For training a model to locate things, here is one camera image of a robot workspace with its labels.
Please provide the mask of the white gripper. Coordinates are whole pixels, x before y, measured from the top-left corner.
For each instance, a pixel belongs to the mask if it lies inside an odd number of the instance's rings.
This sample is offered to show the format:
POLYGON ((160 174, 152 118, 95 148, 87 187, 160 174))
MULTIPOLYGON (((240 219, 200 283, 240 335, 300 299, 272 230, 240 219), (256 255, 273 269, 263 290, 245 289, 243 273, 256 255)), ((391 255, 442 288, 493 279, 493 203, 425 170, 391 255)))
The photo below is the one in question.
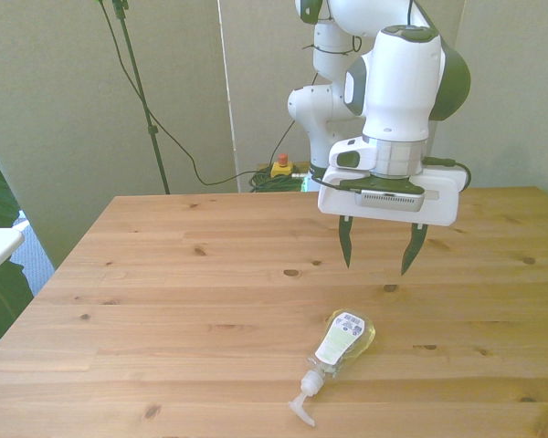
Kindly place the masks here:
POLYGON ((428 166, 410 177, 386 179, 332 166, 323 177, 318 206, 326 214, 340 215, 339 240, 347 267, 352 259, 354 217, 415 223, 402 258, 403 276, 425 242, 428 225, 448 226, 456 221, 459 193, 459 169, 428 166))

